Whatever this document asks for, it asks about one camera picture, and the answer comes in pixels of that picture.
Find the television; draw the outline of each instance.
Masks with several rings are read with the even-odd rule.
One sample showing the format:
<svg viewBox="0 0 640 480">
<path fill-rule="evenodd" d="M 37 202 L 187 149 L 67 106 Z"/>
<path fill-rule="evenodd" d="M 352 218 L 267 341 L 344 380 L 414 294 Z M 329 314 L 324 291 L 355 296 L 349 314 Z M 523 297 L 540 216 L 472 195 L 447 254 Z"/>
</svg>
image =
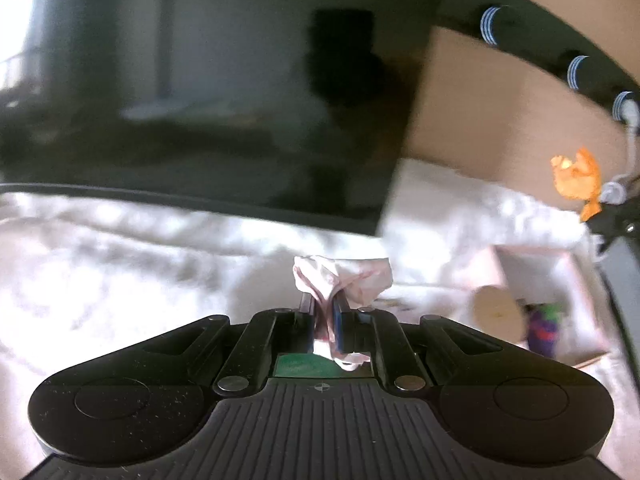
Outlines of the television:
<svg viewBox="0 0 640 480">
<path fill-rule="evenodd" d="M 0 0 L 0 192 L 374 234 L 439 0 Z"/>
</svg>

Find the tan circular object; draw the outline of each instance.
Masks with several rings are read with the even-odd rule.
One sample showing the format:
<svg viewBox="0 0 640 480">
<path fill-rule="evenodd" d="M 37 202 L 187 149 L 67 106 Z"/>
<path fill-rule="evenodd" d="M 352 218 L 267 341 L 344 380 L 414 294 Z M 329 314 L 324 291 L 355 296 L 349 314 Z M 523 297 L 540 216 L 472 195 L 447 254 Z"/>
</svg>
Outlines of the tan circular object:
<svg viewBox="0 0 640 480">
<path fill-rule="evenodd" d="M 513 344 L 525 339 L 527 323 L 524 313 L 507 290 L 494 286 L 476 290 L 472 318 L 474 326 L 485 334 Z"/>
</svg>

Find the orange toy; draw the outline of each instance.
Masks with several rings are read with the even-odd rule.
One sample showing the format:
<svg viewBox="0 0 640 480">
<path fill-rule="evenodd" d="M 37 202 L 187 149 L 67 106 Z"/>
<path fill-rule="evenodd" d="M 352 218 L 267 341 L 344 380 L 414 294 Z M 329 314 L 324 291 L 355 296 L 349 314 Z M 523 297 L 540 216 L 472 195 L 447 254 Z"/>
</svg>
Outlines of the orange toy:
<svg viewBox="0 0 640 480">
<path fill-rule="evenodd" d="M 600 168 L 586 148 L 578 150 L 575 162 L 562 155 L 555 156 L 551 159 L 551 167 L 558 193 L 572 200 L 587 201 L 580 213 L 580 220 L 586 222 L 602 211 L 598 202 L 602 188 Z"/>
</svg>

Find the white cloth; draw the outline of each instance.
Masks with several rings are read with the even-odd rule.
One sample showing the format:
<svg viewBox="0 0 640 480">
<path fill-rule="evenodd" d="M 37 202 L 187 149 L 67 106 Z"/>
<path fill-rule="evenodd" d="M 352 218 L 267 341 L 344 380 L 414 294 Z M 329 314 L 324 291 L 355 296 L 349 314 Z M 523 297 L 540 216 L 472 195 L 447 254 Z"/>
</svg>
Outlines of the white cloth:
<svg viewBox="0 0 640 480">
<path fill-rule="evenodd" d="M 371 361 L 367 355 L 343 354 L 338 350 L 332 302 L 343 290 L 352 308 L 371 305 L 394 282 L 388 258 L 332 260 L 324 256 L 296 256 L 293 277 L 298 290 L 308 292 L 318 302 L 314 313 L 314 354 L 334 360 L 347 371 Z"/>
<path fill-rule="evenodd" d="M 459 285 L 459 269 L 487 244 L 526 244 L 578 252 L 614 345 L 587 370 L 616 407 L 600 456 L 631 480 L 640 471 L 638 398 L 586 240 L 574 213 L 415 160 L 399 165 L 379 238 L 152 205 L 2 195 L 0 478 L 17 480 L 43 458 L 27 420 L 41 380 L 208 314 L 238 323 L 296 306 L 294 256 L 389 257 L 395 283 L 383 296 L 409 321 L 446 314 L 452 306 L 426 303 L 425 291 Z"/>
</svg>

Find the silver screw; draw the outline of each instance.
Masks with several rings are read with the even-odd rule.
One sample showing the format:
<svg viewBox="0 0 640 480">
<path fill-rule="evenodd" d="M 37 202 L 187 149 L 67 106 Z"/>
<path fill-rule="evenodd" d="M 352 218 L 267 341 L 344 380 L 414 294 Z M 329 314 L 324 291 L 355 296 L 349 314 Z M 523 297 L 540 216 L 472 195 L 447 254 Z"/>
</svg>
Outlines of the silver screw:
<svg viewBox="0 0 640 480">
<path fill-rule="evenodd" d="M 426 383 L 422 377 L 415 375 L 402 375 L 394 381 L 399 390 L 404 392 L 416 392 L 425 387 Z"/>
<path fill-rule="evenodd" d="M 218 387 L 226 392 L 239 392 L 249 385 L 249 381 L 239 375 L 229 375 L 218 381 Z"/>
</svg>

